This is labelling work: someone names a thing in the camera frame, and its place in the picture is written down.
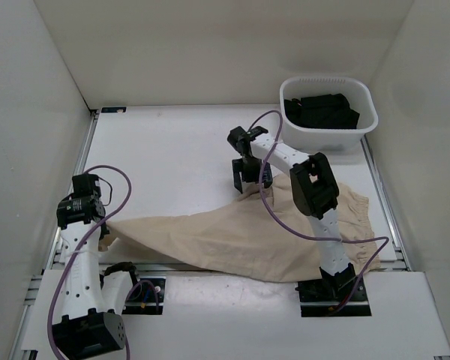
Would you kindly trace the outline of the beige trousers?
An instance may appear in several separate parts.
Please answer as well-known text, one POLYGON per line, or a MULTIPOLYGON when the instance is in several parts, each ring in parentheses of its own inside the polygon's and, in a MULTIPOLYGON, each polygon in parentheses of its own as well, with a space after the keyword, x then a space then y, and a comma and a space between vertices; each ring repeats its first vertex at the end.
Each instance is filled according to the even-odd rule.
MULTIPOLYGON (((374 238, 368 217, 369 199, 338 183, 338 225, 345 239, 374 238)), ((308 219, 295 207, 290 179, 276 175, 265 190, 267 203, 286 225, 312 236, 308 219)), ((162 254, 191 266, 268 282, 320 278, 319 245, 283 229, 266 211, 258 188, 212 211, 175 217, 139 217, 107 221, 110 234, 100 241, 104 254, 124 245, 130 257, 151 260, 162 254)), ((345 244, 360 272, 377 250, 375 243, 345 244)))

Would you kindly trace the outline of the white plastic basket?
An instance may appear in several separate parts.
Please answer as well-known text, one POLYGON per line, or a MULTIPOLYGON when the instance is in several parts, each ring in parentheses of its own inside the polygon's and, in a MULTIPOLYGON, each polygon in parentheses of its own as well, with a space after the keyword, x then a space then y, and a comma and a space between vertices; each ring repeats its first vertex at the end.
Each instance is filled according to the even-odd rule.
POLYGON ((376 129, 379 118, 368 87, 346 76, 306 74, 286 79, 280 86, 280 111, 283 116, 281 139, 294 149, 345 151, 356 146, 376 129), (285 113, 285 100, 319 95, 342 94, 359 114, 356 129, 310 129, 293 124, 285 113))

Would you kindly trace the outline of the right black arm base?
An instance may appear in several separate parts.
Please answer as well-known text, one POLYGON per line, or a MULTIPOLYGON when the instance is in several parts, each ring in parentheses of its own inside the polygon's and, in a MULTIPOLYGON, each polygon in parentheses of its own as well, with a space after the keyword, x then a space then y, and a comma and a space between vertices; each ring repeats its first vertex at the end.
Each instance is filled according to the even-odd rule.
POLYGON ((360 280, 349 301, 339 311, 335 310, 350 294, 354 284, 352 280, 338 294, 334 294, 325 287, 323 279, 298 282, 295 290, 299 296, 301 317, 370 317, 371 307, 363 280, 360 280))

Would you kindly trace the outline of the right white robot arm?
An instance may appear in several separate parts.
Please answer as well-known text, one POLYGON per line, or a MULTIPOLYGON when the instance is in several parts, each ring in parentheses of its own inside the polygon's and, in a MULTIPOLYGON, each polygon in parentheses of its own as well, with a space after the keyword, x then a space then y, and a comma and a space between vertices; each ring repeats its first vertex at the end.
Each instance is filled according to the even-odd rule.
POLYGON ((338 300, 348 293, 356 273, 347 256, 338 229, 338 184, 327 157, 297 151, 268 134, 263 127, 246 131, 236 127, 227 142, 240 154, 232 162, 234 186, 243 191, 246 185, 258 185, 261 191, 271 187, 270 167, 288 177, 292 200, 304 215, 318 242, 319 271, 322 280, 310 293, 338 300))

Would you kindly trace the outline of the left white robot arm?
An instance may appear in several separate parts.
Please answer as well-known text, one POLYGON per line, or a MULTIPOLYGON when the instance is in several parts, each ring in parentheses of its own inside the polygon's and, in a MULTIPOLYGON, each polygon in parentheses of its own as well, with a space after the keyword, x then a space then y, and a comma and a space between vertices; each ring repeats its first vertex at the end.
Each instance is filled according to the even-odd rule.
POLYGON ((100 180, 95 174, 75 175, 72 194, 56 211, 65 268, 52 296, 47 337, 58 359, 90 359, 123 350, 127 335, 122 311, 126 300, 136 299, 143 289, 130 262, 100 270, 99 244, 109 233, 100 180))

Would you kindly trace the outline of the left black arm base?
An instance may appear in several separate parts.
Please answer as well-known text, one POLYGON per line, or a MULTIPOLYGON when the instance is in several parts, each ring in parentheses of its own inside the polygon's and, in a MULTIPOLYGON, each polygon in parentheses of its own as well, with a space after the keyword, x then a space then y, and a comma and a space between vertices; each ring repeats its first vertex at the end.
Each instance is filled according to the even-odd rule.
POLYGON ((155 316, 163 313, 167 280, 165 277, 149 277, 147 281, 150 281, 154 288, 148 283, 140 284, 127 300, 123 314, 155 316))

